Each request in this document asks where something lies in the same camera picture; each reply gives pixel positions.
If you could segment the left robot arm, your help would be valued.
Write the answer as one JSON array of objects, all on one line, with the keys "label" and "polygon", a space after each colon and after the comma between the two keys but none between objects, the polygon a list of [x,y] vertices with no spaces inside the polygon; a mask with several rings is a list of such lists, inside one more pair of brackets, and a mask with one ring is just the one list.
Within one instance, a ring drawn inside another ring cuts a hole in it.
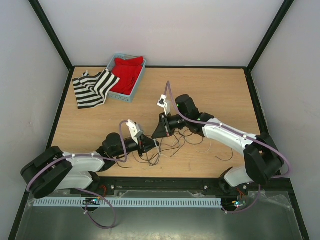
[{"label": "left robot arm", "polygon": [[84,189],[94,194],[100,188],[99,172],[110,169],[132,152],[142,156],[159,145],[144,134],[137,139],[121,139],[120,134],[113,132],[90,154],[71,154],[52,146],[24,166],[20,174],[36,199],[68,189]]}]

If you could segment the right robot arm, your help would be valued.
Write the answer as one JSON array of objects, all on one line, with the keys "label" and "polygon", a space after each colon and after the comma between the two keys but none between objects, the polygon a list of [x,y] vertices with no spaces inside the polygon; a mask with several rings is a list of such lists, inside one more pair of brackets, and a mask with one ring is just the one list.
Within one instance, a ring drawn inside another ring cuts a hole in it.
[{"label": "right robot arm", "polygon": [[175,99],[178,114],[171,114],[171,102],[166,95],[161,95],[157,105],[164,109],[159,114],[158,126],[152,138],[166,138],[175,130],[188,128],[192,134],[215,140],[241,154],[244,166],[230,167],[219,177],[218,188],[225,194],[231,194],[236,187],[246,183],[265,185],[285,161],[270,135],[262,133],[254,135],[240,131],[224,124],[213,115],[199,112],[193,99],[180,95]]}]

